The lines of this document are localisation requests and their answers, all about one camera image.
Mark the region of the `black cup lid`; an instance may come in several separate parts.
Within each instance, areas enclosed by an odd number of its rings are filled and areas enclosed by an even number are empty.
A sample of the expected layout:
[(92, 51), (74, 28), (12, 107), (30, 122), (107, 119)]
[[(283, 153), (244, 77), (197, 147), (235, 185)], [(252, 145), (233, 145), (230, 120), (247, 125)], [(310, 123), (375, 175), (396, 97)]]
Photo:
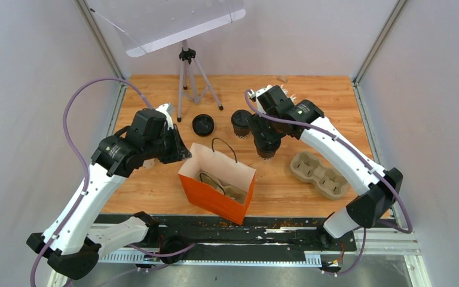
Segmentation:
[(248, 120), (252, 114), (244, 109), (236, 110), (231, 116), (231, 124), (240, 129), (248, 128)]
[(263, 150), (263, 151), (276, 151), (280, 148), (281, 139), (277, 141), (267, 142), (265, 139), (262, 138), (254, 138), (253, 140), (256, 150)]

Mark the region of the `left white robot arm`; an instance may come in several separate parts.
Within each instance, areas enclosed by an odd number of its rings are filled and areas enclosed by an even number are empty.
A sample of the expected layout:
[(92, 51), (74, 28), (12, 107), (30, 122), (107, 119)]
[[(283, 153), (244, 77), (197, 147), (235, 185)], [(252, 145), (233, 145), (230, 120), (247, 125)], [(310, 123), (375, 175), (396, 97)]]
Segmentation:
[(145, 212), (102, 231), (90, 228), (111, 195), (135, 170), (191, 157), (171, 110), (169, 103), (140, 110), (129, 126), (101, 140), (85, 168), (88, 178), (63, 212), (43, 233), (29, 236), (27, 245), (57, 273), (79, 280), (111, 252), (132, 243), (151, 247), (158, 242), (158, 222)]

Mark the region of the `cardboard cup carrier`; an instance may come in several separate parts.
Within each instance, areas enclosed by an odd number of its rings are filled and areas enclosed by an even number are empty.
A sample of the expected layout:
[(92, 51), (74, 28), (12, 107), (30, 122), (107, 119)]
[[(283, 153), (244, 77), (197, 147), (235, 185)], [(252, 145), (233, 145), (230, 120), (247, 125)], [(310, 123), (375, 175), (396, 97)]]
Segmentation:
[(211, 173), (199, 171), (196, 173), (195, 179), (202, 183), (210, 185), (217, 192), (233, 199), (234, 201), (240, 204), (244, 204), (246, 200), (247, 191), (244, 191), (234, 185), (225, 183)]

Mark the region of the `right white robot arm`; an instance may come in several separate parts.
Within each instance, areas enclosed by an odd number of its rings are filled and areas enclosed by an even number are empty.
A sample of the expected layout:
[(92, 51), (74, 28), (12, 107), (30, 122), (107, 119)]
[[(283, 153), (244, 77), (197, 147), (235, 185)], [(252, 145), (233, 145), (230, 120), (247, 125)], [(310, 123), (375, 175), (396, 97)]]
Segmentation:
[(399, 198), (402, 173), (397, 168), (387, 170), (365, 156), (313, 102), (295, 103), (280, 86), (247, 90), (244, 98), (253, 111), (248, 123), (261, 158), (274, 157), (282, 138), (290, 136), (327, 159), (356, 192), (353, 201), (322, 224), (317, 233), (322, 248), (335, 248), (343, 235), (359, 227), (372, 228), (393, 204), (403, 204)]

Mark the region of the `orange paper bag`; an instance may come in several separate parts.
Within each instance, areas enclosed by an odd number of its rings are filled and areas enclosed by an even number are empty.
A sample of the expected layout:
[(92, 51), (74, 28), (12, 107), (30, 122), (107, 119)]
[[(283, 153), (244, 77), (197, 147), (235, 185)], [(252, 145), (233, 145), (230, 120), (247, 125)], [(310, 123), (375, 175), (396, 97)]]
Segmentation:
[(255, 186), (256, 170), (211, 147), (194, 143), (191, 158), (178, 175), (188, 201), (206, 211), (241, 225)]

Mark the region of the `black paper coffee cup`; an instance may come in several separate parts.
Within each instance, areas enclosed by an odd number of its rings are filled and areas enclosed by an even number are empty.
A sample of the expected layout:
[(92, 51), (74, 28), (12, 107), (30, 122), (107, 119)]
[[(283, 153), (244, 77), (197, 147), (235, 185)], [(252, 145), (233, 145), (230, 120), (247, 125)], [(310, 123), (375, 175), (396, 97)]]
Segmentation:
[(250, 127), (248, 124), (240, 125), (240, 124), (233, 124), (233, 131), (234, 134), (241, 139), (244, 139), (249, 136), (250, 134)]
[(256, 152), (258, 157), (263, 160), (271, 160), (276, 155), (276, 151), (257, 150)]

